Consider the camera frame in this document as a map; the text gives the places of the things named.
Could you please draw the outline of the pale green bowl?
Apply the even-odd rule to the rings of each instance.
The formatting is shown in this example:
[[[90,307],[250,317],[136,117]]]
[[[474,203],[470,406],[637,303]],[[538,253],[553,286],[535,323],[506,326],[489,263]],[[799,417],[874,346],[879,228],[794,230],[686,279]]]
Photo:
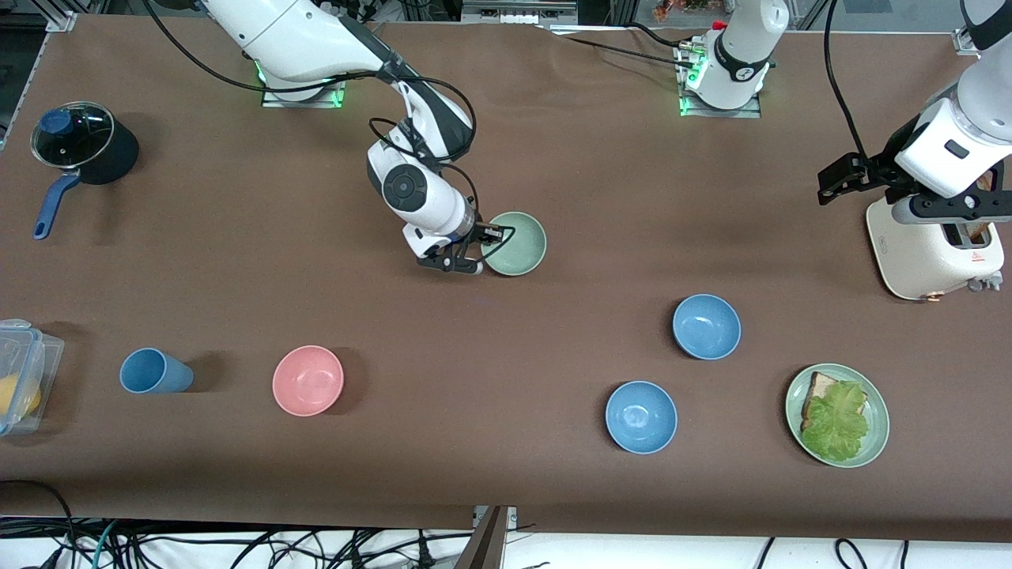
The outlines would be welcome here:
[[[513,228],[505,231],[503,243],[481,245],[483,262],[506,277],[531,273],[545,258],[547,234],[542,224],[528,213],[506,212],[493,217],[491,224]]]

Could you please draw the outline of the blue bowl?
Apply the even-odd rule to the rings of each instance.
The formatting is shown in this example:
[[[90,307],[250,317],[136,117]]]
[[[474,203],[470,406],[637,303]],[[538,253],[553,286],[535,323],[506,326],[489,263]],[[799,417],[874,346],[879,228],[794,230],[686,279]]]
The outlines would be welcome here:
[[[625,382],[605,404],[605,428],[612,442],[637,456],[650,456],[672,442],[679,425],[677,406],[653,382]]]
[[[687,296],[674,309],[671,329],[675,342],[698,360],[720,360],[733,353],[743,335],[737,310],[712,294]]]

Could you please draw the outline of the pink bowl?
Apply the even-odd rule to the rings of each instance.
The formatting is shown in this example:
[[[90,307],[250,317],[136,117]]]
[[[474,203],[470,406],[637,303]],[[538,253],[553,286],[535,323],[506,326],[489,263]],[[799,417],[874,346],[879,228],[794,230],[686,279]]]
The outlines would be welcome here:
[[[327,411],[340,397],[345,382],[340,359],[318,345],[296,347],[274,369],[271,388],[286,413],[308,417]]]

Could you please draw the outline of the brown toasted bread slice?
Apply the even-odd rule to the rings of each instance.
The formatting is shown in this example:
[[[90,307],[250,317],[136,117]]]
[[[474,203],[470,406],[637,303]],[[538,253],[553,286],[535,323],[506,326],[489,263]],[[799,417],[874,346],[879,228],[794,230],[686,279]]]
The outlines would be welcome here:
[[[982,176],[977,178],[977,181],[975,183],[976,190],[991,191],[991,188],[993,187],[993,178],[994,178],[993,173],[991,173],[990,171],[983,173]],[[989,222],[976,222],[969,224],[969,226],[966,227],[966,231],[968,232],[971,243],[975,246],[986,247],[987,239],[989,239],[988,237],[986,237],[986,234],[987,231],[989,231],[989,227],[990,227]]]

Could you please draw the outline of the cream white toaster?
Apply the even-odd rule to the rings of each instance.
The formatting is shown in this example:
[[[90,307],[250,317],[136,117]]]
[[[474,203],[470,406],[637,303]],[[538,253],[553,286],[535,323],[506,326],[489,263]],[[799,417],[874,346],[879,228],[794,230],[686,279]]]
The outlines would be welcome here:
[[[989,171],[994,176],[991,191],[976,190],[974,183],[964,192],[1012,192],[1003,188],[1002,163]],[[1005,253],[997,232],[1000,223],[990,222],[986,247],[975,246],[966,231],[969,224],[900,224],[892,217],[892,205],[882,198],[868,206],[865,227],[883,284],[894,296],[936,301],[961,288],[1001,288]]]

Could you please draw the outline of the white bread slice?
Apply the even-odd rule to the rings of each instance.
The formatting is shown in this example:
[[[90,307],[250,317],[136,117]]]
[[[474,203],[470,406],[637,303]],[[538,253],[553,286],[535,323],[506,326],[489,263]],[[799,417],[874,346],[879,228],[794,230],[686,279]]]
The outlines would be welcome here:
[[[868,395],[862,382],[835,379],[814,372],[812,386],[802,407],[800,431],[829,429],[836,435],[865,435],[864,409]]]

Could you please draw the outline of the grey metal box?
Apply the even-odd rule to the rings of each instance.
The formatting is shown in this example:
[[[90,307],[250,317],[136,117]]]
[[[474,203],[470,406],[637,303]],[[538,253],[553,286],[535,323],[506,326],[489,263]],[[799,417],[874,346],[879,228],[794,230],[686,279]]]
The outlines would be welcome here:
[[[462,0],[462,23],[578,25],[577,0]]]

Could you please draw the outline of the pale green plate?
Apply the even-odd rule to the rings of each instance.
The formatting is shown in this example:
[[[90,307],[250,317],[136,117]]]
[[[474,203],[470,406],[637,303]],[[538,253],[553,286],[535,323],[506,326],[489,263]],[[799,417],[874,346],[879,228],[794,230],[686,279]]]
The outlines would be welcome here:
[[[802,407],[805,405],[807,393],[812,386],[814,372],[824,372],[835,379],[849,379],[849,381],[862,382],[868,395],[867,406],[864,409],[864,416],[867,418],[868,433],[861,439],[861,449],[855,458],[838,462],[819,458],[813,451],[807,450],[802,444],[800,424]],[[854,469],[870,464],[886,449],[890,433],[890,420],[888,406],[882,394],[875,388],[874,384],[859,371],[852,367],[823,363],[814,364],[802,370],[790,382],[787,393],[784,396],[784,418],[787,421],[788,431],[794,436],[795,441],[811,457],[816,458],[823,464],[832,467]]]

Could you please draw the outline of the bread with lettuce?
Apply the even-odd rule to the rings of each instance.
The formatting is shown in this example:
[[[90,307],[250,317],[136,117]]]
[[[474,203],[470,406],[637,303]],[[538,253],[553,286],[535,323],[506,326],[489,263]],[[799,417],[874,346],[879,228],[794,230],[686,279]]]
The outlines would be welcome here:
[[[855,458],[868,433],[863,406],[867,393],[859,382],[835,382],[823,394],[810,396],[802,417],[802,444],[819,458],[846,461]]]

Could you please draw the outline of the blue cup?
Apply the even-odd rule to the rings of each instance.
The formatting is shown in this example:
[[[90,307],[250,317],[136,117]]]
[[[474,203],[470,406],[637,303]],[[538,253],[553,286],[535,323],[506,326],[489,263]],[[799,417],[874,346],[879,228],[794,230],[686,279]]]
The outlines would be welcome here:
[[[153,347],[134,350],[119,369],[119,382],[133,394],[181,393],[191,388],[193,371]]]

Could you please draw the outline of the glass lid blue knob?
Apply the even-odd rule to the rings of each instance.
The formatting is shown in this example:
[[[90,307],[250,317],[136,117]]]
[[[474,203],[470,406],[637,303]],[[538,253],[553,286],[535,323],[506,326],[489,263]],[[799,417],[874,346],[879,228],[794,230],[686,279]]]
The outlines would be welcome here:
[[[30,148],[53,167],[83,165],[104,151],[115,133],[115,118],[100,104],[77,101],[48,109],[36,121]]]

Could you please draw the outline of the clear plastic container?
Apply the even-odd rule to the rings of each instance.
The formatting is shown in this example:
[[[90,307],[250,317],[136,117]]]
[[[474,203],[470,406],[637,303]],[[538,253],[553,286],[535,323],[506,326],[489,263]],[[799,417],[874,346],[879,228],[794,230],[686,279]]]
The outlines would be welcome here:
[[[41,402],[37,410],[21,421],[9,422],[0,417],[0,437],[31,435],[40,426],[55,374],[60,367],[65,343],[20,319],[0,320],[0,379],[18,375],[16,392],[39,389]]]

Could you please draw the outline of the yellow fruit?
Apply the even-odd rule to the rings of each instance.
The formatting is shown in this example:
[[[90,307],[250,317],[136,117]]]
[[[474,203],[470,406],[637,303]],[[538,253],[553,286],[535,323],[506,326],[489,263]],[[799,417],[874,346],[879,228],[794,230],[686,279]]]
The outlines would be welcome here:
[[[41,402],[39,389],[25,389],[23,394],[17,395],[18,385],[18,375],[0,379],[0,417],[14,424],[35,412]]]

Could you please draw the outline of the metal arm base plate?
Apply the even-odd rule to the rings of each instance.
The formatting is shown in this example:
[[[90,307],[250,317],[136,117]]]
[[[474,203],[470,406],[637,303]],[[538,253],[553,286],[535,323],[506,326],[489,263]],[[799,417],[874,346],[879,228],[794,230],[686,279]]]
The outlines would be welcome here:
[[[677,72],[679,111],[682,116],[758,119],[761,116],[759,91],[768,68],[748,81],[734,81],[718,62],[702,51],[675,48],[677,62],[687,62]]]
[[[294,93],[263,93],[263,107],[337,109],[343,107],[346,82],[324,86],[318,90],[306,89]]]

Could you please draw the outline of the dark angled post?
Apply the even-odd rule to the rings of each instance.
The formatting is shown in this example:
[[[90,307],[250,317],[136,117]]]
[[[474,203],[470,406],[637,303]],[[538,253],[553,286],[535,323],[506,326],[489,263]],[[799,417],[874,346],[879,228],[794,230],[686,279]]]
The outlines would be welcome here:
[[[508,518],[505,507],[491,507],[466,543],[453,569],[501,569]]]

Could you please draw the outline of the aluminium frame profile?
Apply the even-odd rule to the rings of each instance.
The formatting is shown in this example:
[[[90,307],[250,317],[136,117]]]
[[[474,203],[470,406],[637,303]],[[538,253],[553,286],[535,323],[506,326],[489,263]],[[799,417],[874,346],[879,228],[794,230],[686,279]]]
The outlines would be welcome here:
[[[83,8],[78,0],[32,0],[46,18],[46,32],[68,32]]]

